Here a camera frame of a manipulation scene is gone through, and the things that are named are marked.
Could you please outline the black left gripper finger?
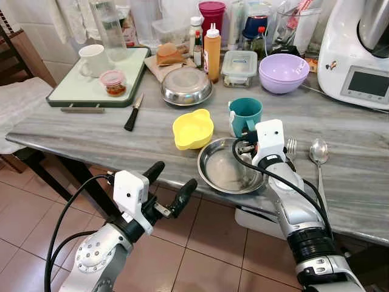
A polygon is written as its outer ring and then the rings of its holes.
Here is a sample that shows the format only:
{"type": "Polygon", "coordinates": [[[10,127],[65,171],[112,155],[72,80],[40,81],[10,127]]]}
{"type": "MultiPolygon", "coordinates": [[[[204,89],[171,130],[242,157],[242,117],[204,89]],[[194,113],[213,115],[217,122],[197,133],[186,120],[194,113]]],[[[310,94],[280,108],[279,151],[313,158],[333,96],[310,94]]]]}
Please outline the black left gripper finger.
{"type": "Polygon", "coordinates": [[[173,202],[170,203],[170,217],[177,218],[180,216],[191,199],[192,193],[197,189],[197,186],[197,180],[190,179],[178,190],[177,195],[173,198],[173,202]]]}
{"type": "Polygon", "coordinates": [[[163,172],[165,166],[166,164],[164,164],[163,161],[156,161],[156,163],[153,164],[152,167],[148,168],[148,170],[143,173],[144,177],[147,180],[148,186],[152,186],[152,184],[156,182],[159,175],[161,175],[161,173],[163,172]]]}

